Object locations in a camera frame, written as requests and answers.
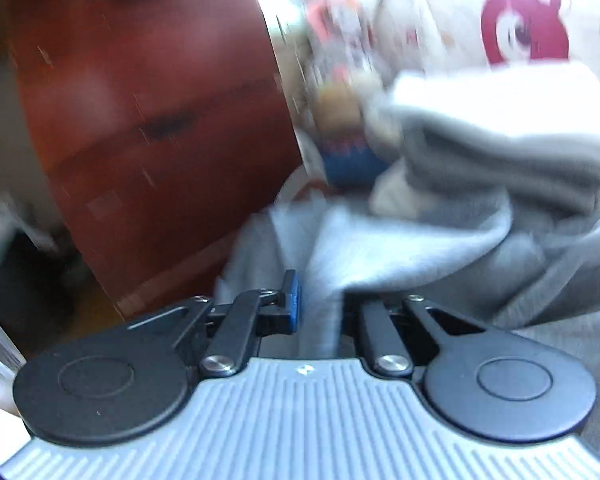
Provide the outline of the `grey sweatshirt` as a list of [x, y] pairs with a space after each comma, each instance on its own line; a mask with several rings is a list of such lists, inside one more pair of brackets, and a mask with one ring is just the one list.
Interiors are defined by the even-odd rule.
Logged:
[[302, 284], [301, 326], [279, 356], [336, 356], [349, 288], [420, 289], [580, 358], [596, 378], [600, 425], [600, 209], [563, 217], [501, 188], [442, 198], [412, 220], [353, 198], [275, 205], [247, 222], [214, 296], [275, 287], [289, 269]]

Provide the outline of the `red-brown wooden drawer cabinet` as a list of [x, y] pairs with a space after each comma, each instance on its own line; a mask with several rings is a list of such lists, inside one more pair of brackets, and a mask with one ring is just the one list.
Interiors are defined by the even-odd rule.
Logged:
[[301, 157], [257, 0], [9, 0], [50, 192], [126, 318], [212, 291]]

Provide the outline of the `stack of folded clothes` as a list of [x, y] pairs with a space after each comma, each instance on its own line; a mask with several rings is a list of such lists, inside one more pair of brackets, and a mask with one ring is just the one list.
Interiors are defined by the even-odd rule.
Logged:
[[600, 81], [581, 62], [403, 72], [365, 119], [413, 188], [506, 188], [576, 214], [600, 206]]

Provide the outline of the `pink plush toy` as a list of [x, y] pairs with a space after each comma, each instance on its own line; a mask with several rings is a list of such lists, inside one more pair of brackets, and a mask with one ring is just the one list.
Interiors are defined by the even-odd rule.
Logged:
[[304, 0], [303, 18], [309, 53], [294, 130], [306, 168], [338, 191], [368, 190], [388, 162], [370, 146], [365, 107], [384, 92], [388, 68], [356, 0]]

